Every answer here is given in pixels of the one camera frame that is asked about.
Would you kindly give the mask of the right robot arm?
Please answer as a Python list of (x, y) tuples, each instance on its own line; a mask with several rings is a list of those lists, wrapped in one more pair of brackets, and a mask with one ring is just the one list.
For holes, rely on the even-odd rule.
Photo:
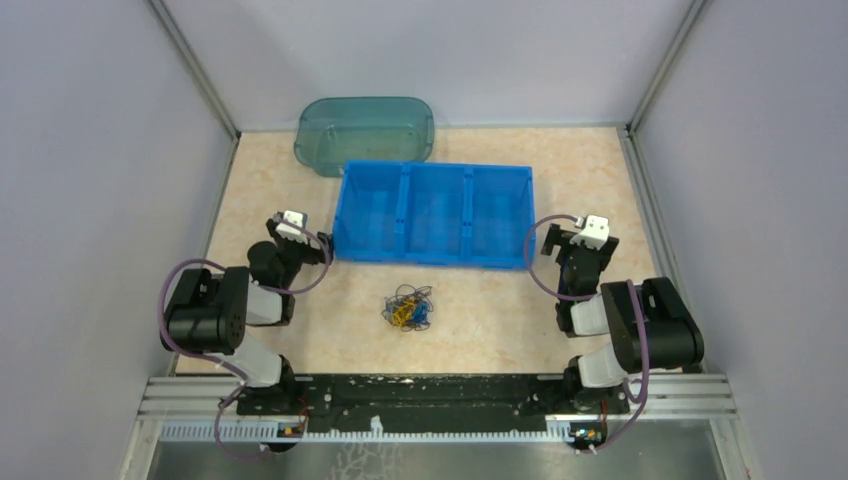
[(602, 282), (618, 246), (596, 219), (568, 231), (549, 226), (541, 247), (559, 266), (555, 306), (559, 330), (569, 338), (609, 338), (603, 347), (572, 358), (564, 371), (563, 398), (576, 412), (612, 400), (624, 402), (625, 380), (652, 369), (699, 364), (704, 340), (677, 288), (667, 277), (636, 285)]

